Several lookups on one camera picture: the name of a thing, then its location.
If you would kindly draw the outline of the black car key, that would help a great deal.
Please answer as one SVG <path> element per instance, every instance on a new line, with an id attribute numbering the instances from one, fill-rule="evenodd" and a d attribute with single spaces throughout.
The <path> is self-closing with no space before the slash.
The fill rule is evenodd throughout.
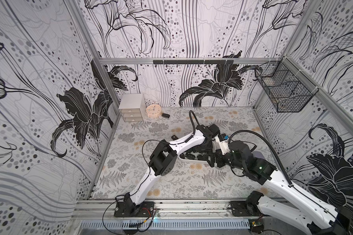
<path id="1" fill-rule="evenodd" d="M 166 113 L 163 113 L 161 116 L 162 116 L 163 118 L 170 118 L 170 115 L 169 115 L 169 114 L 166 114 Z"/>
<path id="2" fill-rule="evenodd" d="M 187 159 L 187 160 L 198 160 L 198 157 L 194 153 L 185 153 L 185 159 Z"/>

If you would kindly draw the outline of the white rectangular storage box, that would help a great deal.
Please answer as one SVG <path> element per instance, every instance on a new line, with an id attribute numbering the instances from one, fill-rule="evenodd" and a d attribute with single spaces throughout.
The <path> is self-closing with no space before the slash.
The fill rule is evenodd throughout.
<path id="1" fill-rule="evenodd" d="M 178 156 L 178 158 L 183 161 L 183 162 L 186 162 L 186 163 L 191 163 L 191 164 L 196 164 L 196 163 L 208 163 L 207 162 L 207 156 L 208 154 L 201 154 L 201 153 L 194 153 L 197 155 L 198 157 L 198 160 L 187 160 L 185 159 L 185 153 L 182 153 Z"/>

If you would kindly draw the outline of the black VW logo key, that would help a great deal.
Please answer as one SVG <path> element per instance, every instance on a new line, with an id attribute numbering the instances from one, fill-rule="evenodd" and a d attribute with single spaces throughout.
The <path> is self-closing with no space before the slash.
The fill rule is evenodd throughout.
<path id="1" fill-rule="evenodd" d="M 171 139 L 172 139 L 173 141 L 175 141 L 175 140 L 178 139 L 178 137 L 177 137 L 176 135 L 173 135 L 173 136 L 171 137 Z"/>

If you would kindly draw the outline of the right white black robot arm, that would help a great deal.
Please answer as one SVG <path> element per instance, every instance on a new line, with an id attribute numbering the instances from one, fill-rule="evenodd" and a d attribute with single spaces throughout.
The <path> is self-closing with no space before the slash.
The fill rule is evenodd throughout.
<path id="1" fill-rule="evenodd" d="M 282 220 L 308 235 L 348 235 L 352 213 L 344 208 L 337 208 L 316 198 L 302 187 L 293 184 L 284 176 L 283 169 L 263 158 L 254 156 L 242 141 L 232 141 L 230 137 L 212 132 L 212 138 L 219 143 L 220 150 L 214 151 L 208 161 L 218 167 L 225 165 L 231 169 L 242 170 L 242 176 L 277 192 L 292 204 L 287 206 L 272 201 L 265 194 L 252 192 L 245 205 L 251 215 L 264 214 Z"/>

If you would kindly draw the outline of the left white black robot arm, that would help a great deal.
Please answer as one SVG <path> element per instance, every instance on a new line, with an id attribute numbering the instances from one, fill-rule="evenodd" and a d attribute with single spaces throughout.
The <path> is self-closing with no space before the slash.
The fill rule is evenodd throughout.
<path id="1" fill-rule="evenodd" d="M 213 148 L 213 139 L 220 135 L 219 127 L 215 124 L 209 126 L 200 124 L 192 110 L 189 111 L 189 118 L 193 128 L 191 133 L 170 142 L 158 141 L 158 145 L 150 155 L 150 161 L 147 162 L 148 170 L 138 185 L 115 200 L 115 217 L 141 217 L 141 211 L 150 211 L 154 203 L 146 203 L 146 196 L 162 176 L 172 171 L 177 157 L 195 147 L 203 150 Z"/>

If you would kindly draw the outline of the grey oval pad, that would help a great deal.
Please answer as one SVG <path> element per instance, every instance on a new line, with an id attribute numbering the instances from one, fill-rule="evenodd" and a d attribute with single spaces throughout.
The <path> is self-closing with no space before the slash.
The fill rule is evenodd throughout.
<path id="1" fill-rule="evenodd" d="M 255 158 L 265 159 L 264 155 L 259 151 L 253 151 L 252 154 Z"/>

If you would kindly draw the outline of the peach round alarm clock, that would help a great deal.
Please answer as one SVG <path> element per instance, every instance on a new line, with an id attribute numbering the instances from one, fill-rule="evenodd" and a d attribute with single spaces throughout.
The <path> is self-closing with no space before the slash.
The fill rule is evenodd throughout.
<path id="1" fill-rule="evenodd" d="M 162 116 L 162 107 L 158 104 L 151 104 L 146 108 L 149 118 L 159 118 Z"/>

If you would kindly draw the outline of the white mini drawer cabinet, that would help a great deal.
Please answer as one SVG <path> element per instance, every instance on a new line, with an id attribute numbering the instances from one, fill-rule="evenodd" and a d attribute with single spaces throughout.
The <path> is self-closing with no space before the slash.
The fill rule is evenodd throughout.
<path id="1" fill-rule="evenodd" d="M 121 98 L 119 111 L 124 122 L 144 121 L 146 115 L 145 99 L 142 94 L 125 94 Z"/>

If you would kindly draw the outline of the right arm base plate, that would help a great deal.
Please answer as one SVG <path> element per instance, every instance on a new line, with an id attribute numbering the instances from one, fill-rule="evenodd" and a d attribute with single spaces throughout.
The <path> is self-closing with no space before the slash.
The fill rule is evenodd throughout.
<path id="1" fill-rule="evenodd" d="M 235 217 L 246 217 L 246 216 L 256 216 L 260 217 L 262 213 L 257 208 L 253 202 L 246 201 L 230 201 L 228 209 L 231 210 L 231 213 Z"/>

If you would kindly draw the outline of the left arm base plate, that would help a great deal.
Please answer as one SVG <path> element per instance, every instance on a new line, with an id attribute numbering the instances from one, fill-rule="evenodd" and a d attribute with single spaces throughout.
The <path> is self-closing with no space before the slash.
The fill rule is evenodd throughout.
<path id="1" fill-rule="evenodd" d="M 117 218 L 130 217 L 152 217 L 154 214 L 155 203 L 145 201 L 140 205 L 133 205 L 127 202 L 118 202 L 115 208 L 114 216 Z"/>

